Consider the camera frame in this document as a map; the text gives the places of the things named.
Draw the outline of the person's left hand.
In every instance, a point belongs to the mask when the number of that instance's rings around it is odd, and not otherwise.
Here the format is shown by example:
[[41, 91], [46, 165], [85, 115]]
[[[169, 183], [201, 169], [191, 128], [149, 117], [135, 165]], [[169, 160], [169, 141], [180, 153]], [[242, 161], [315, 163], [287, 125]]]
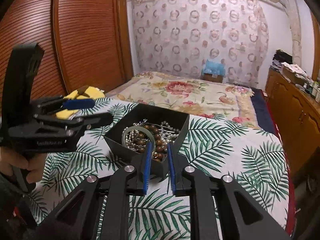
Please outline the person's left hand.
[[12, 176], [13, 167], [17, 167], [29, 171], [26, 177], [29, 184], [36, 183], [42, 179], [46, 157], [46, 153], [37, 153], [30, 160], [27, 160], [10, 148], [1, 147], [1, 173]]

